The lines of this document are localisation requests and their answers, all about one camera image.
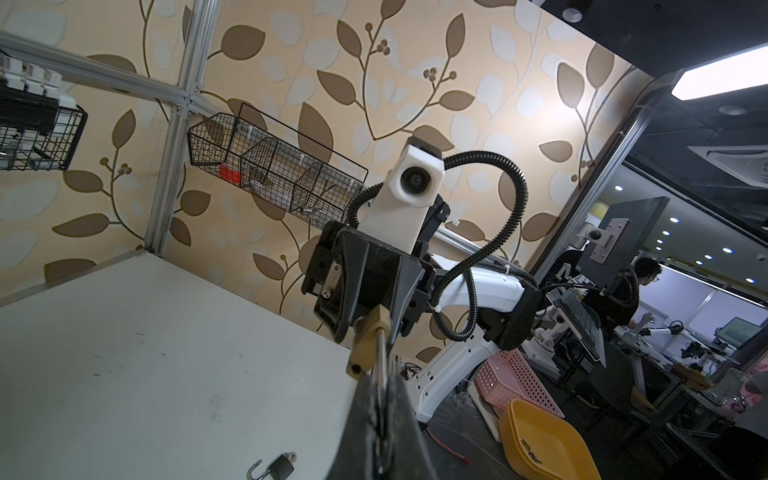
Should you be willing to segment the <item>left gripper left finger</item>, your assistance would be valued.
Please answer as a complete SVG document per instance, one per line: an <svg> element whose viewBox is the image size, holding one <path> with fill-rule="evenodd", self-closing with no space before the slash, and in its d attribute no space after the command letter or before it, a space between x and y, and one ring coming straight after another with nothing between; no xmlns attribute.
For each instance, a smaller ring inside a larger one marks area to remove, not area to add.
<svg viewBox="0 0 768 480"><path fill-rule="evenodd" d="M361 378L354 391L338 450L327 480L371 480L378 473L378 403L376 383Z"/></svg>

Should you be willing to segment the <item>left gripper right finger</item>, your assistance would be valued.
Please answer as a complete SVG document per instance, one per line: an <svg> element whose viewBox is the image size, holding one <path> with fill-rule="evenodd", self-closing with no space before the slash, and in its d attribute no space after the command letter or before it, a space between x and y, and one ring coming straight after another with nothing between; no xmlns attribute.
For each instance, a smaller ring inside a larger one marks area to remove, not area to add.
<svg viewBox="0 0 768 480"><path fill-rule="evenodd" d="M387 381L383 407L383 478L435 480L420 425L399 375Z"/></svg>

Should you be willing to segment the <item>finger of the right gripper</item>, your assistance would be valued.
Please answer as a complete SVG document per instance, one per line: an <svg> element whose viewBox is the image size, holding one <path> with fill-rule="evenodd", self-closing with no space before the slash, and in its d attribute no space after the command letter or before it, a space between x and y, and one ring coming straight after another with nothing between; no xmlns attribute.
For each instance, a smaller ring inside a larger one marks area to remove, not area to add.
<svg viewBox="0 0 768 480"><path fill-rule="evenodd" d="M340 344L357 318L356 309L362 280L365 274L369 246L367 242L341 242L337 263L341 267L341 279L337 283L340 300L336 317L334 341Z"/></svg>
<svg viewBox="0 0 768 480"><path fill-rule="evenodd" d="M390 305L391 328L387 344L394 345L402 321L422 276L421 262L414 257L400 257Z"/></svg>

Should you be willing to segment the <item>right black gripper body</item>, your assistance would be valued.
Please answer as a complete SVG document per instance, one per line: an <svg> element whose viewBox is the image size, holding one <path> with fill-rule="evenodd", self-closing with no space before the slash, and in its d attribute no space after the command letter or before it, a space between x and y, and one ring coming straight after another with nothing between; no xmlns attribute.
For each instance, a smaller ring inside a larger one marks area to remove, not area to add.
<svg viewBox="0 0 768 480"><path fill-rule="evenodd" d="M427 212L411 253L403 252L339 221L332 220L325 225L312 251L301 291L317 298L313 312L329 330L333 340L340 300L339 291L336 291L337 283L341 279L341 267L337 263L340 243L367 242L369 246L356 309L357 318L347 333L377 305L383 305L390 312L400 257L410 256L421 262L424 273L414 291L397 336L406 337L427 310L428 300L438 278L437 268L428 260L429 241L449 213L449 205L438 197Z"/></svg>

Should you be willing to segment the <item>brass padlock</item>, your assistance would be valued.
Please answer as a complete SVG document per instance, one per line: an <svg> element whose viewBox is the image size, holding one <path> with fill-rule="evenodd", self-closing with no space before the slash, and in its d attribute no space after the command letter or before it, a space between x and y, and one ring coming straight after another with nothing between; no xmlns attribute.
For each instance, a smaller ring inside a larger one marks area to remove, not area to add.
<svg viewBox="0 0 768 480"><path fill-rule="evenodd" d="M358 383L370 380L374 406L379 415L386 412L386 396L391 361L388 346L392 330L391 315L383 305L374 307L354 327L347 374Z"/></svg>

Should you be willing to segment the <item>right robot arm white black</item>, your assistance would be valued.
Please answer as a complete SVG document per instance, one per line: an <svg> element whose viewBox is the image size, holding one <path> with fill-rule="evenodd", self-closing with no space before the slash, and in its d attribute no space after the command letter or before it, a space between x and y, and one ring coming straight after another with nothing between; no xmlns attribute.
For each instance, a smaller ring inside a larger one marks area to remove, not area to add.
<svg viewBox="0 0 768 480"><path fill-rule="evenodd" d="M452 263L429 251L448 215L439 184L447 171L472 164L495 167L511 181L513 207L495 237ZM392 349L430 315L449 344L406 383L416 420L427 423L476 367L516 348L542 294L526 271L493 266L489 259L520 226L528 198L522 170L503 155L467 151L443 157L429 147L406 145L383 182L359 192L343 220L325 225L301 287L315 298L315 315L335 341L353 337L349 373L370 372L376 345Z"/></svg>

